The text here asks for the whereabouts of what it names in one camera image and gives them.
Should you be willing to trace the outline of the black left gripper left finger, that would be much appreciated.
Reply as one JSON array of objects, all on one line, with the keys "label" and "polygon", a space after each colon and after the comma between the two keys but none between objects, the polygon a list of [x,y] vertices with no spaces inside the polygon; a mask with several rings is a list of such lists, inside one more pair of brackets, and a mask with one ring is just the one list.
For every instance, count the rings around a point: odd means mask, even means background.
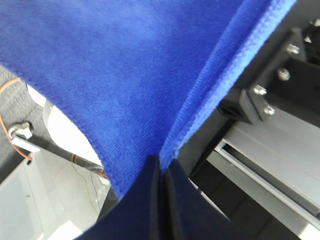
[{"label": "black left gripper left finger", "polygon": [[149,155],[120,202],[78,240],[159,240],[160,161]]}]

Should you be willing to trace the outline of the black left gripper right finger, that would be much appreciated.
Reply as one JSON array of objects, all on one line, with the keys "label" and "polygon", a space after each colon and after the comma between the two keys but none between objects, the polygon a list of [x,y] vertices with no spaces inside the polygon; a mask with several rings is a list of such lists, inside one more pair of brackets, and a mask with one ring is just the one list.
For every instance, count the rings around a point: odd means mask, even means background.
[{"label": "black left gripper right finger", "polygon": [[251,240],[253,236],[215,209],[174,159],[164,174],[167,240]]}]

